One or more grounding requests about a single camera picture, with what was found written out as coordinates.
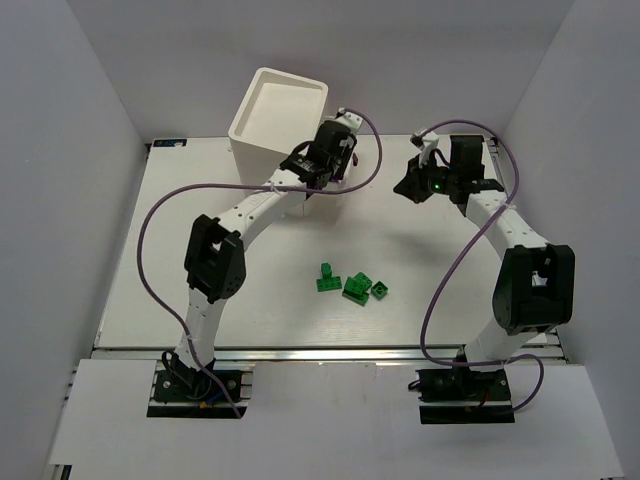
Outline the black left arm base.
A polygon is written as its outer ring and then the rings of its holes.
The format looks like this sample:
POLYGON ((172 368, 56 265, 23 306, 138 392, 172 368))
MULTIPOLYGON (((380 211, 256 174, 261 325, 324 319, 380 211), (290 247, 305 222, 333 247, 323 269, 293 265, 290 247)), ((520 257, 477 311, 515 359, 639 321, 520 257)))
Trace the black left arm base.
POLYGON ((165 419, 242 418, 251 397, 253 374, 246 370, 188 367, 164 351, 152 380, 146 416, 165 419))

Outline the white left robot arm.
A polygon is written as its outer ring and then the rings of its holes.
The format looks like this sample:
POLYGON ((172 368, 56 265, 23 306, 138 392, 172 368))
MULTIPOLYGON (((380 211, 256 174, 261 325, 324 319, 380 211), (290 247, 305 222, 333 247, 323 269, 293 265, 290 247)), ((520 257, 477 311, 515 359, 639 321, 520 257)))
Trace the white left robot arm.
POLYGON ((264 191, 251 191, 217 217, 196 219, 185 258, 189 332, 175 349, 184 365, 200 370, 214 360, 222 311, 246 279, 245 251, 271 223, 304 203, 309 189, 322 190, 332 178, 342 178, 362 123, 354 113, 323 121, 306 152, 295 148, 264 183, 264 191))

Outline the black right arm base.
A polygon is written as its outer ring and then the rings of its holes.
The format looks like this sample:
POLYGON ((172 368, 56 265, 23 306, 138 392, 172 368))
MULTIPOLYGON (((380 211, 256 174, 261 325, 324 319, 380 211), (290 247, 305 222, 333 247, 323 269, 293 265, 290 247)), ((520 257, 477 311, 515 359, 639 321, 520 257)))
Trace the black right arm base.
POLYGON ((504 369, 490 372, 469 368, 422 369, 416 375, 407 389, 418 394, 423 425, 515 422, 504 369))

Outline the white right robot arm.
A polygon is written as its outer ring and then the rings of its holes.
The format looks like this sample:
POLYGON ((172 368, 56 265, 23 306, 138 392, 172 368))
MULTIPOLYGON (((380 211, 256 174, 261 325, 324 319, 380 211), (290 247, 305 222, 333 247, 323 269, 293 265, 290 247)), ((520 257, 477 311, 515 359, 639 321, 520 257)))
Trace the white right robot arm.
POLYGON ((395 193, 415 203, 447 196, 477 226, 472 239, 486 238, 501 261, 491 300, 493 316, 452 363, 475 371, 498 370, 529 340, 571 320, 575 253, 536 233, 513 207, 503 185, 486 177, 482 136, 451 136, 449 158, 443 158, 434 132, 417 134, 411 141, 419 153, 409 160, 395 193))

